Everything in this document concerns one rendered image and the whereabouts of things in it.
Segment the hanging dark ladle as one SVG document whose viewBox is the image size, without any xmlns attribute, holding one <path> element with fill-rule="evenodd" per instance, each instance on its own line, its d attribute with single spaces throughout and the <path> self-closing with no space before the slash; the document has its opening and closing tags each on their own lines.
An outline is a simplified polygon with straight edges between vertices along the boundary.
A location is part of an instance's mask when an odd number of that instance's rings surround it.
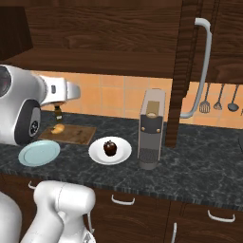
<svg viewBox="0 0 243 243">
<path fill-rule="evenodd" d="M 232 112 L 237 111 L 238 108 L 239 108 L 239 106 L 234 102 L 234 99 L 235 99 L 235 96 L 236 96 L 238 87 L 239 87 L 239 85 L 237 84 L 237 85 L 235 86 L 235 90 L 234 90 L 234 95 L 233 95 L 232 101 L 228 104 L 228 109 L 229 109 L 230 111 L 232 111 Z"/>
</svg>

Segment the brown wooden cutting board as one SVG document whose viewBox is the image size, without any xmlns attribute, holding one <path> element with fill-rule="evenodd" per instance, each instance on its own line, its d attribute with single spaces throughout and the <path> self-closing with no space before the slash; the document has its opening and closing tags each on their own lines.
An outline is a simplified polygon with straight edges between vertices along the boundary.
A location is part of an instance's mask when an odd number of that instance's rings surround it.
<svg viewBox="0 0 243 243">
<path fill-rule="evenodd" d="M 97 130 L 96 127 L 64 124 L 65 130 L 62 133 L 52 134 L 51 130 L 54 126 L 48 127 L 39 136 L 39 140 L 55 140 L 66 143 L 88 145 Z"/>
</svg>

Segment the light blue plate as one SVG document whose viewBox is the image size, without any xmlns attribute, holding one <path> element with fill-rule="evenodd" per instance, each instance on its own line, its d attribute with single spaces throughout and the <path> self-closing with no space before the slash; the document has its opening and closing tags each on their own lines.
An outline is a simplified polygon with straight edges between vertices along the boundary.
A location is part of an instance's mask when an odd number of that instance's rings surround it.
<svg viewBox="0 0 243 243">
<path fill-rule="evenodd" d="M 25 146 L 19 153 L 21 164 L 28 167 L 46 165 L 60 154 L 60 145 L 53 140 L 38 140 Z"/>
</svg>

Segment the white plate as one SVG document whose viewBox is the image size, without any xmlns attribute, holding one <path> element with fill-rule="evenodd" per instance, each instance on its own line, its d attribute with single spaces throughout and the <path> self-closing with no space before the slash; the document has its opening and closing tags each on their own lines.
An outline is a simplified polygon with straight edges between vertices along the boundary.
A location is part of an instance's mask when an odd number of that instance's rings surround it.
<svg viewBox="0 0 243 243">
<path fill-rule="evenodd" d="M 114 156 L 109 157 L 103 149 L 106 142 L 112 141 L 117 146 Z M 103 137 L 95 140 L 88 149 L 88 155 L 97 163 L 102 165 L 116 165 L 126 161 L 132 153 L 130 143 L 120 137 Z"/>
</svg>

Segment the dark wood open cabinet door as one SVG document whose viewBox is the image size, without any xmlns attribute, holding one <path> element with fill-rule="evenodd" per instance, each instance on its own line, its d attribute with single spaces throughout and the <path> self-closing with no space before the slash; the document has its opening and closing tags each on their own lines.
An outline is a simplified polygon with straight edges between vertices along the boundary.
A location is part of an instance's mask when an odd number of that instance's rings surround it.
<svg viewBox="0 0 243 243">
<path fill-rule="evenodd" d="M 196 38 L 195 19 L 201 15 L 203 0 L 182 0 L 178 29 L 178 43 L 169 105 L 165 146 L 174 148 L 177 144 L 179 117 L 185 96 L 188 64 L 194 54 Z"/>
</svg>

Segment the dark wood closed cabinet door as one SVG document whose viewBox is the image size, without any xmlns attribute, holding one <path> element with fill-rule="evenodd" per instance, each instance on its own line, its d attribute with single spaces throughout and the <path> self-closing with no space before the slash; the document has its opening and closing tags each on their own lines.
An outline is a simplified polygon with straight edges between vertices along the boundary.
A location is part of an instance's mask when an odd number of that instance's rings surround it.
<svg viewBox="0 0 243 243">
<path fill-rule="evenodd" d="M 198 0 L 213 34 L 207 83 L 243 84 L 243 0 Z"/>
</svg>

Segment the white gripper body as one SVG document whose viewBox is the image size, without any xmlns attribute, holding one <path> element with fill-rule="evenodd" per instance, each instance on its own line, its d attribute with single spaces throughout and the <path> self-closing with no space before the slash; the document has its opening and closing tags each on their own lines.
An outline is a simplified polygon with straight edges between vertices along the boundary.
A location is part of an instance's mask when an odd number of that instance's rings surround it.
<svg viewBox="0 0 243 243">
<path fill-rule="evenodd" d="M 81 89 L 72 82 L 66 83 L 66 101 L 77 100 L 81 97 Z"/>
</svg>

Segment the hanging slotted spatula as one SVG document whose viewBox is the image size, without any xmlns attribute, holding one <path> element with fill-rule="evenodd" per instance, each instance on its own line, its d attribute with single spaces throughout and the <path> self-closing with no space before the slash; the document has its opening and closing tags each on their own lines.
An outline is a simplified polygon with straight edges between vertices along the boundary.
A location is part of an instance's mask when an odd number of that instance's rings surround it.
<svg viewBox="0 0 243 243">
<path fill-rule="evenodd" d="M 204 101 L 200 103 L 199 105 L 199 112 L 203 114 L 207 114 L 210 112 L 210 103 L 208 102 L 208 94 L 209 94 L 209 89 L 210 89 L 211 84 L 207 84 L 207 90 L 205 93 L 205 98 Z"/>
</svg>

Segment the dark chocolate cupcake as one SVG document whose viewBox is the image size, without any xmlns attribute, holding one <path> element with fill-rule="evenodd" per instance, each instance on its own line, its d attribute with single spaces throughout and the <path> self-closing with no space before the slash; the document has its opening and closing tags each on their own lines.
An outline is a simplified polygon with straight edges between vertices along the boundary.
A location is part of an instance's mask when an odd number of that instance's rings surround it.
<svg viewBox="0 0 243 243">
<path fill-rule="evenodd" d="M 113 141 L 109 140 L 103 145 L 103 150 L 107 156 L 115 156 L 117 153 L 117 145 Z"/>
</svg>

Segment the golden croissant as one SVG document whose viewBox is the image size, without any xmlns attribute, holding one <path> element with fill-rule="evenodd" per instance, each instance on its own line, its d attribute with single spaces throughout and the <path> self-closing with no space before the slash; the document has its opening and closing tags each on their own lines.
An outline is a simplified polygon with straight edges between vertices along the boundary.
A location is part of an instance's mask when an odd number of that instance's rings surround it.
<svg viewBox="0 0 243 243">
<path fill-rule="evenodd" d="M 65 126 L 64 126 L 63 124 L 61 124 L 61 123 L 58 123 L 58 124 L 56 124 L 56 125 L 52 128 L 51 133 L 52 133 L 52 134 L 60 134 L 60 133 L 62 133 L 64 130 L 65 130 Z"/>
</svg>

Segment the dark wood cupboard door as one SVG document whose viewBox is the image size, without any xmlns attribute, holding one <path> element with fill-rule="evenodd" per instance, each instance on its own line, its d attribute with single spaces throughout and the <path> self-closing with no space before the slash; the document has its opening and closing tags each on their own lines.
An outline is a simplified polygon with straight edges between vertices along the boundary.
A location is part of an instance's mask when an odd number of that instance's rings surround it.
<svg viewBox="0 0 243 243">
<path fill-rule="evenodd" d="M 173 230 L 174 230 L 174 223 L 178 221 L 180 218 L 180 211 L 181 206 L 183 205 L 182 202 L 179 201 L 171 201 L 170 202 L 170 209 L 167 218 L 167 226 L 164 236 L 164 243 L 171 243 Z"/>
</svg>

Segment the grey coffee machine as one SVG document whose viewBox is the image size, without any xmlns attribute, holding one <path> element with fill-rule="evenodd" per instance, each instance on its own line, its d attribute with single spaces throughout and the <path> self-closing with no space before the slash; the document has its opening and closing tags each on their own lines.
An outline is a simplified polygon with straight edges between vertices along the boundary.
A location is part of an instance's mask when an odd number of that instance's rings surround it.
<svg viewBox="0 0 243 243">
<path fill-rule="evenodd" d="M 140 109 L 138 160 L 142 169 L 153 170 L 160 159 L 165 91 L 147 89 Z"/>
</svg>

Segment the dark wood wall cabinet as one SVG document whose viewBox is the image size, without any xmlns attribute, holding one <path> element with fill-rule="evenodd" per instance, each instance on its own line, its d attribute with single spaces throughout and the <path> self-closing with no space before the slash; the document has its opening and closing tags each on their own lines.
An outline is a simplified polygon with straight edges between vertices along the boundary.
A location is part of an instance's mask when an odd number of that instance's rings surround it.
<svg viewBox="0 0 243 243">
<path fill-rule="evenodd" d="M 32 48 L 5 64 L 25 69 L 170 78 L 182 0 L 0 0 L 20 10 Z"/>
</svg>

